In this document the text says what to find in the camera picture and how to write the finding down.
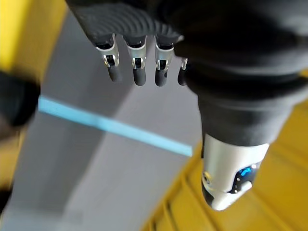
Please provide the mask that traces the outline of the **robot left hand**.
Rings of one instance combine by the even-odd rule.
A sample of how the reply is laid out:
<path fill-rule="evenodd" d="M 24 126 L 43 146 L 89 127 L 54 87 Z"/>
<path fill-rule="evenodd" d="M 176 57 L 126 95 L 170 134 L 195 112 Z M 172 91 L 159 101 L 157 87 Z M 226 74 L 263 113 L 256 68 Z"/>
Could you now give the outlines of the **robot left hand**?
<path fill-rule="evenodd" d="M 252 188 L 269 146 L 308 96 L 305 0 L 69 0 L 91 43 L 112 34 L 131 48 L 155 35 L 162 54 L 184 59 L 180 84 L 198 97 L 202 191 L 217 211 Z"/>

